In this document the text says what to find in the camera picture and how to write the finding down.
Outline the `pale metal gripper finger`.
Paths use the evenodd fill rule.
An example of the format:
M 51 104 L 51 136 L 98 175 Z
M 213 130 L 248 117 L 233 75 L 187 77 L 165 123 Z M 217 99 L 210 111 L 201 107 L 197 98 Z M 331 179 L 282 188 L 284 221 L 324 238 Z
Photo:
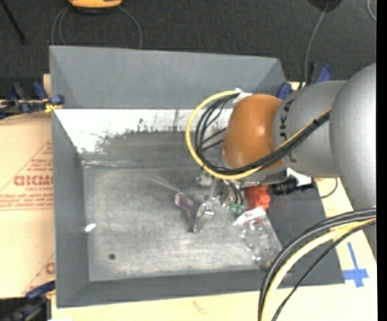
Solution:
M 201 203 L 195 214 L 195 220 L 192 226 L 194 233 L 201 232 L 204 226 L 215 216 L 213 204 L 210 202 Z
M 188 230 L 192 231 L 195 220 L 195 202 L 189 196 L 182 192 L 178 192 L 174 197 L 175 205 L 184 210 L 187 216 Z

